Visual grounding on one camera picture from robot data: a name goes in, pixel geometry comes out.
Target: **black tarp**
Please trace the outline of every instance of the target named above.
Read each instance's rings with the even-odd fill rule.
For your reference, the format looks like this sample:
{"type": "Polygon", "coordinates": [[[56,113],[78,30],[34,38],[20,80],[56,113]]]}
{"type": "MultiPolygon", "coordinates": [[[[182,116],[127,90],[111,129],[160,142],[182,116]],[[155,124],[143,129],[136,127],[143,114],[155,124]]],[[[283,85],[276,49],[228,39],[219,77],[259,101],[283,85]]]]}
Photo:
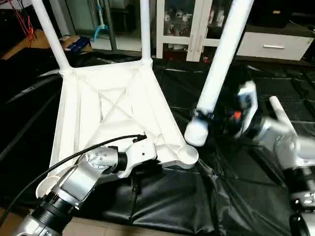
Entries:
{"type": "MultiPolygon", "coordinates": [[[[108,63],[113,58],[67,56],[74,66],[108,63]]],[[[62,80],[58,75],[37,77],[57,68],[46,50],[23,50],[9,61],[0,61],[0,67],[0,157],[5,154],[0,162],[0,203],[5,206],[49,165],[62,80]],[[12,100],[17,94],[20,97],[12,100]]],[[[154,60],[153,69],[184,132],[209,65],[154,60]]],[[[297,132],[315,135],[314,71],[235,65],[220,101],[246,80],[256,83],[261,115],[274,116],[268,99],[276,95],[297,132]]],[[[200,159],[191,170],[150,170],[99,186],[77,215],[191,235],[290,235],[288,192],[272,153],[246,138],[235,141],[212,135],[198,151],[200,159]]],[[[18,204],[34,207],[35,188],[18,204]]]]}

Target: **white cabinet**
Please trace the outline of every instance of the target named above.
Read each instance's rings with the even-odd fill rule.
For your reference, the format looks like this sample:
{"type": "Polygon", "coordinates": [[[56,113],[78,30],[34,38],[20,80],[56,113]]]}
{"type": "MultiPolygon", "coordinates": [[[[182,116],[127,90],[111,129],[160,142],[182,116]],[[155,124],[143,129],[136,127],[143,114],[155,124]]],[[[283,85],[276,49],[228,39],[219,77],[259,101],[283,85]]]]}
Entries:
{"type": "Polygon", "coordinates": [[[187,61],[199,61],[204,47],[215,49],[231,2],[157,0],[157,58],[165,50],[185,51],[187,61]]]}
{"type": "MultiPolygon", "coordinates": [[[[214,56],[231,4],[232,0],[157,0],[157,58],[163,51],[186,52],[187,61],[200,61],[202,52],[214,56]]],[[[314,37],[292,23],[283,29],[248,25],[245,30],[240,56],[300,60],[314,37]]]]}
{"type": "Polygon", "coordinates": [[[310,37],[246,32],[237,55],[300,60],[312,41],[310,37]]]}

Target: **white pipe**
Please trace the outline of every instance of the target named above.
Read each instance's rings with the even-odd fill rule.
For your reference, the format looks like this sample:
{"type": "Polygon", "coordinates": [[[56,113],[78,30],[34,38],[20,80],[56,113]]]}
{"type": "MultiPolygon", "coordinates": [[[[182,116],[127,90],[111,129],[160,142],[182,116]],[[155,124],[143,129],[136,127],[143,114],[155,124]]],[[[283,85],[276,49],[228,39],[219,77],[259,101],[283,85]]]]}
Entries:
{"type": "Polygon", "coordinates": [[[43,30],[45,32],[49,45],[51,49],[53,50],[57,63],[60,67],[60,71],[69,70],[71,67],[69,65],[67,58],[65,57],[62,46],[59,43],[58,37],[49,19],[49,16],[47,14],[43,1],[42,0],[31,0],[31,1],[35,9],[35,12],[37,14],[37,17],[39,19],[39,22],[41,26],[43,27],[43,30]]]}
{"type": "MultiPolygon", "coordinates": [[[[254,0],[234,0],[213,58],[205,85],[202,89],[197,110],[205,115],[213,112],[231,65],[237,45],[241,39],[254,0]]],[[[208,123],[192,118],[185,131],[185,140],[193,146],[203,146],[208,136],[208,123]]]]}
{"type": "Polygon", "coordinates": [[[276,96],[272,96],[269,98],[269,101],[270,101],[272,108],[274,109],[274,111],[276,113],[278,121],[287,125],[292,130],[292,132],[296,134],[296,131],[295,131],[289,117],[287,117],[287,115],[284,111],[284,108],[281,106],[281,103],[278,100],[278,98],[276,96]]]}
{"type": "Polygon", "coordinates": [[[151,63],[149,0],[140,0],[140,13],[142,60],[151,63]]]}
{"type": "Polygon", "coordinates": [[[254,0],[234,0],[213,58],[197,109],[212,113],[241,39],[254,0]]]}

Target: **floor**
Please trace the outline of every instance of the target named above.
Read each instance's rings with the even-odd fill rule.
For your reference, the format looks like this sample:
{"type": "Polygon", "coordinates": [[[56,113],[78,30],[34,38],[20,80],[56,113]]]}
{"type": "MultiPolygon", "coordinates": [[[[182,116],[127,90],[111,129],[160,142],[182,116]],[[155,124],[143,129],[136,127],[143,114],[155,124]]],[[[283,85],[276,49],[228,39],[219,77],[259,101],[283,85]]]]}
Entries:
{"type": "MultiPolygon", "coordinates": [[[[4,210],[0,207],[0,216],[4,210]]],[[[14,213],[10,213],[0,228],[1,236],[10,236],[23,221],[14,213]]],[[[74,217],[63,231],[63,236],[180,236],[157,230],[144,229],[134,226],[118,225],[103,221],[74,217]]]]}
{"type": "Polygon", "coordinates": [[[63,231],[63,236],[180,236],[162,231],[108,222],[73,218],[63,231]]]}

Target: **silver robot arm segment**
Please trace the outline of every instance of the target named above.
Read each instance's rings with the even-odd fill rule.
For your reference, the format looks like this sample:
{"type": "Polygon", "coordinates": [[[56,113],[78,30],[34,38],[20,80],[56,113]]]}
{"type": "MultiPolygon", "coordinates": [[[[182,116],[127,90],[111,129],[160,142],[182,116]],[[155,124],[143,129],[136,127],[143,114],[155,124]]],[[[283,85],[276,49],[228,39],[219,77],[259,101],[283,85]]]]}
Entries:
{"type": "Polygon", "coordinates": [[[296,212],[289,219],[292,236],[315,236],[315,140],[298,136],[278,99],[270,102],[278,121],[264,118],[254,140],[276,155],[283,171],[296,212]]]}
{"type": "Polygon", "coordinates": [[[73,211],[81,208],[101,177],[105,175],[107,182],[126,178],[134,167],[157,159],[153,142],[146,138],[134,141],[125,152],[101,146],[80,156],[13,236],[61,236],[73,211]]]}

